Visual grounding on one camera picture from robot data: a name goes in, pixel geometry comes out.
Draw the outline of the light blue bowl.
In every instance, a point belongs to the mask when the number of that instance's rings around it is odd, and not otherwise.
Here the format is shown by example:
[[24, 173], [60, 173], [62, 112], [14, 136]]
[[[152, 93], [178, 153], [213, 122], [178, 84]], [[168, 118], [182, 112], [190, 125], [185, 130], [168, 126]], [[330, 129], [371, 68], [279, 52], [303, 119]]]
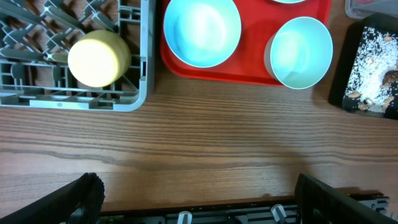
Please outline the light blue bowl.
[[232, 0], [171, 0], [163, 31], [172, 53], [196, 68], [217, 66], [232, 56], [242, 33]]

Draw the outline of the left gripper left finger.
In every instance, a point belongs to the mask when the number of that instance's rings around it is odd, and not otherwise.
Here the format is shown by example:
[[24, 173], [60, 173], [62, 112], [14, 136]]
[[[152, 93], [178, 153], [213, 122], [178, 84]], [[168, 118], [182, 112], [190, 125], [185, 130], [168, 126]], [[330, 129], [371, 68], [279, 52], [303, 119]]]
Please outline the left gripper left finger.
[[95, 173], [77, 180], [1, 218], [1, 223], [96, 223], [104, 202], [104, 183]]

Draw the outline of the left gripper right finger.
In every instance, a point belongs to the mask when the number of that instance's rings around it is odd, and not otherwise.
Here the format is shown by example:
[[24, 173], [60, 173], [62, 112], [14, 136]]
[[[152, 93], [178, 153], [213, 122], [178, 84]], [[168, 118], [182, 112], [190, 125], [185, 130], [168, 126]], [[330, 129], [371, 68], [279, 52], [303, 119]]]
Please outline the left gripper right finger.
[[397, 224], [397, 221], [304, 173], [297, 179], [295, 201], [303, 224]]

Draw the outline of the yellow plastic cup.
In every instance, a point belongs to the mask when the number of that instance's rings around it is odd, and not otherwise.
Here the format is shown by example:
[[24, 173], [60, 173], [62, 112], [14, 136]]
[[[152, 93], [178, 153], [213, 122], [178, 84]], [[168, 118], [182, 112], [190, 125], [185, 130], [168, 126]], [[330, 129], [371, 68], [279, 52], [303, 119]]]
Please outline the yellow plastic cup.
[[68, 67], [82, 84], [108, 86], [121, 78], [131, 64], [127, 43], [116, 33], [95, 30], [84, 35], [68, 53]]

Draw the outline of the green bowl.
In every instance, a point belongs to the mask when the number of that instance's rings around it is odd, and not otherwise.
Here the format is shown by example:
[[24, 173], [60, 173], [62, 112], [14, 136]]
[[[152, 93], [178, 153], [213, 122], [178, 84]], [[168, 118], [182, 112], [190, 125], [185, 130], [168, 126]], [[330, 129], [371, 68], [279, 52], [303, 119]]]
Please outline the green bowl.
[[303, 90], [326, 75], [333, 53], [331, 34], [322, 22], [313, 17], [296, 17], [269, 39], [264, 65], [283, 86]]

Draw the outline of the food scraps and rice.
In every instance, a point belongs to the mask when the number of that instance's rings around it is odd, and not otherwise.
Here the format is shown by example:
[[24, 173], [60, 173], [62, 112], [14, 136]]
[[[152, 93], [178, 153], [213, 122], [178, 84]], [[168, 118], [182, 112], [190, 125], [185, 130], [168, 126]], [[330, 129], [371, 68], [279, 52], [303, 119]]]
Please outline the food scraps and rice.
[[345, 90], [345, 99], [366, 112], [384, 114], [397, 98], [397, 34], [366, 26]]

